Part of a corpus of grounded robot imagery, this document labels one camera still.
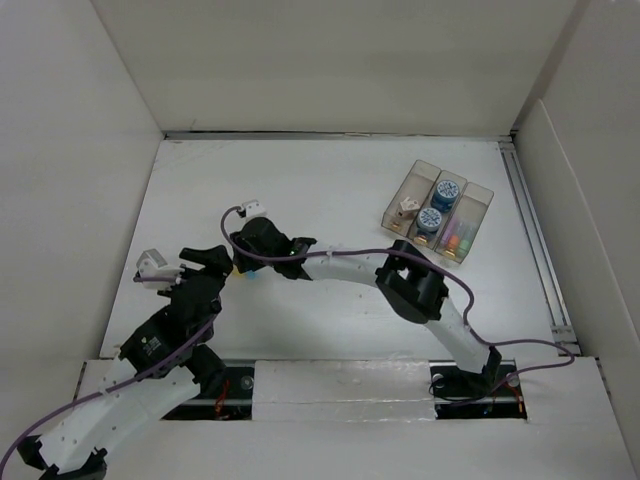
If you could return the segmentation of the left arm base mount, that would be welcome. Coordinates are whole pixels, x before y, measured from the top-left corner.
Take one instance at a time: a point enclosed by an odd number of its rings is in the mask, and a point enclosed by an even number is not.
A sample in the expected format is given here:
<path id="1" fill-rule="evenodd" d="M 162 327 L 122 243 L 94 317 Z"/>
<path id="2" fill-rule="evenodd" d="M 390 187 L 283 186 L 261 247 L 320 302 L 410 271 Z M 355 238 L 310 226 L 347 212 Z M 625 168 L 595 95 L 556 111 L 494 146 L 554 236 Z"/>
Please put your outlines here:
<path id="1" fill-rule="evenodd" d="M 223 361 L 205 345 L 186 366 L 196 374 L 199 393 L 162 417 L 169 421 L 242 421 L 252 418 L 255 362 Z"/>

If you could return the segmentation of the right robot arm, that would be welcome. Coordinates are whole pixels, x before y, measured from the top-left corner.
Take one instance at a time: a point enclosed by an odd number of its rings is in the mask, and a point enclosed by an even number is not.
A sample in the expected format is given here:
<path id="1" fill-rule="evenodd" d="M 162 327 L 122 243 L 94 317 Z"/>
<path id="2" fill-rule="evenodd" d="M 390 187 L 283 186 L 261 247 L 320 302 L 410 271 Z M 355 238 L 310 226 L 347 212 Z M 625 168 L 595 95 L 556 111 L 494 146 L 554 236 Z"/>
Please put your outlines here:
<path id="1" fill-rule="evenodd" d="M 265 217 L 248 220 L 224 237 L 242 273 L 270 267 L 290 280 L 339 280 L 378 289 L 400 318 L 426 326 L 451 354 L 458 372 L 444 379 L 447 384 L 471 398 L 488 394 L 497 384 L 501 354 L 471 332 L 450 298 L 444 270 L 409 242 L 345 250 L 310 237 L 289 238 Z"/>

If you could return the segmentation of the purple highlighter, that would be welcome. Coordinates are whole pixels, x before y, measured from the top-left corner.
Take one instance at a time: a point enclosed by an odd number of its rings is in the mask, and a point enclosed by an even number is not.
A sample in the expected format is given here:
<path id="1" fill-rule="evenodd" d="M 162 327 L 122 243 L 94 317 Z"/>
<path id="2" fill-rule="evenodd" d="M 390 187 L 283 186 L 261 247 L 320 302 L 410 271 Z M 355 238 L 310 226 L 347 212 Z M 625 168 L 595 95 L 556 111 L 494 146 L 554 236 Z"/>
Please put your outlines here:
<path id="1" fill-rule="evenodd" d="M 440 242 L 442 244 L 448 244 L 451 236 L 455 234 L 455 231 L 456 231 L 456 224 L 455 223 L 450 224 L 445 230 L 443 236 L 441 237 Z"/>

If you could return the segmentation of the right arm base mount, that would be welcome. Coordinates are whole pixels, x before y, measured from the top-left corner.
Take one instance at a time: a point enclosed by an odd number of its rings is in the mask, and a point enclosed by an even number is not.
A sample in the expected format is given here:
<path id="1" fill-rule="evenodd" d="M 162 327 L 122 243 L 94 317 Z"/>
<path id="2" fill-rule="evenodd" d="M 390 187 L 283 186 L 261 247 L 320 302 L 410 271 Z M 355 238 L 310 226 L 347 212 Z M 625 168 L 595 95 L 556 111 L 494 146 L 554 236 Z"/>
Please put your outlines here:
<path id="1" fill-rule="evenodd" d="M 437 420 L 484 420 L 528 418 L 518 376 L 503 382 L 516 371 L 513 361 L 503 362 L 494 381 L 485 384 L 457 368 L 453 362 L 429 364 L 429 393 L 434 399 Z"/>

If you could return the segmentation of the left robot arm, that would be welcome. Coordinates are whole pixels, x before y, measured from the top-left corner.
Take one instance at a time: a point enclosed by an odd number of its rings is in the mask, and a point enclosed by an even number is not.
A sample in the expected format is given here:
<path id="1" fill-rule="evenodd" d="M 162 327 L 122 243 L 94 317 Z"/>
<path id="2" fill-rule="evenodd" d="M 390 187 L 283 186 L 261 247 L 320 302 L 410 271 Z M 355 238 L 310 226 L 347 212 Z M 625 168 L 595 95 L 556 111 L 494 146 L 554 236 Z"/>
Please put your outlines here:
<path id="1" fill-rule="evenodd" d="M 125 441 L 183 402 L 212 396 L 226 366 L 208 346 L 221 312 L 220 293 L 233 263 L 224 246 L 184 248 L 179 266 L 155 249 L 142 253 L 134 280 L 168 303 L 138 326 L 96 392 L 61 408 L 46 433 L 27 429 L 13 447 L 45 479 L 102 479 Z"/>

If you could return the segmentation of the green highlighter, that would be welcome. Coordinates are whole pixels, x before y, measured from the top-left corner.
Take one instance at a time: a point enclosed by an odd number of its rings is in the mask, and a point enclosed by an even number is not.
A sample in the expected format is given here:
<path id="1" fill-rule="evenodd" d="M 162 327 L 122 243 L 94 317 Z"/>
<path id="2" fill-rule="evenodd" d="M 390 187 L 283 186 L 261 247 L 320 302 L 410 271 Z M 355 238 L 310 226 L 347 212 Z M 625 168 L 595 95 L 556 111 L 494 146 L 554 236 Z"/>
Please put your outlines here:
<path id="1" fill-rule="evenodd" d="M 473 242 L 474 233 L 475 233 L 475 225 L 468 224 L 466 226 L 466 229 L 464 231 L 464 234 L 461 237 L 461 240 L 458 246 L 458 255 L 460 257 L 466 257 L 468 255 Z"/>

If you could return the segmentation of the orange highlighter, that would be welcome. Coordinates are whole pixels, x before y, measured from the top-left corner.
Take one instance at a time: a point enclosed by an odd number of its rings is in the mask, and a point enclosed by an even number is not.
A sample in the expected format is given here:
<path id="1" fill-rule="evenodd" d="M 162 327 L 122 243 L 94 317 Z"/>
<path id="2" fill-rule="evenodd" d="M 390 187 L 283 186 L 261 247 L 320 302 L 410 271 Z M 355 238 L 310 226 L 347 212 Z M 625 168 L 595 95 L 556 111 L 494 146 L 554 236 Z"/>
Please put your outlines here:
<path id="1" fill-rule="evenodd" d="M 464 228 L 464 224 L 458 223 L 456 225 L 456 228 L 452 231 L 451 235 L 449 236 L 447 246 L 446 246 L 446 251 L 453 256 L 455 256 L 457 253 L 457 249 L 460 243 L 461 231 L 463 230 L 463 228 Z"/>

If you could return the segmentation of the blue white round jar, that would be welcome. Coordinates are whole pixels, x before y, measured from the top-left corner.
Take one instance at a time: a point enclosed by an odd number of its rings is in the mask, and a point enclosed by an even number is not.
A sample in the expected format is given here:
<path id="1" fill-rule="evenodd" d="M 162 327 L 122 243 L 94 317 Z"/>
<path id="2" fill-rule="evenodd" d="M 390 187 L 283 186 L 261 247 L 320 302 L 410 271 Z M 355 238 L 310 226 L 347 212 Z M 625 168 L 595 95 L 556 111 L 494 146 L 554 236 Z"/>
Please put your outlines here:
<path id="1" fill-rule="evenodd" d="M 419 235 L 433 236 L 441 227 L 442 214 L 433 207 L 426 207 L 419 211 L 416 216 L 416 232 Z"/>

